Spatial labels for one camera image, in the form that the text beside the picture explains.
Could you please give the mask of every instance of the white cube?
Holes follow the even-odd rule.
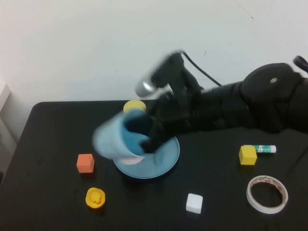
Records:
[[[186,210],[193,213],[201,213],[203,197],[196,194],[188,194]]]

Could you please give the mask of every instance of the green glue stick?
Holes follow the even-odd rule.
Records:
[[[257,153],[276,153],[275,145],[253,145]]]

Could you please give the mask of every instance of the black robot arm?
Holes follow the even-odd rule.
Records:
[[[308,71],[301,57],[295,59],[295,64]],[[308,132],[308,82],[287,64],[265,65],[242,82],[204,90],[176,53],[147,81],[157,87],[169,83],[173,92],[154,101],[146,118],[127,124],[130,130],[149,136],[141,144],[146,153],[154,152],[175,135],[194,131],[245,127],[267,132],[285,128]],[[141,121],[147,126],[135,130],[141,127],[135,123]]]

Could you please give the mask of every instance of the orange block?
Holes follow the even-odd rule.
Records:
[[[94,159],[92,154],[79,154],[77,168],[80,173],[93,172]]]

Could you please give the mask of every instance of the plate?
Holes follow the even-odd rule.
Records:
[[[174,137],[157,149],[154,154],[145,154],[137,164],[125,165],[118,158],[114,158],[114,163],[121,172],[130,177],[150,179],[159,177],[172,169],[178,161],[179,155],[180,144],[178,139]]]

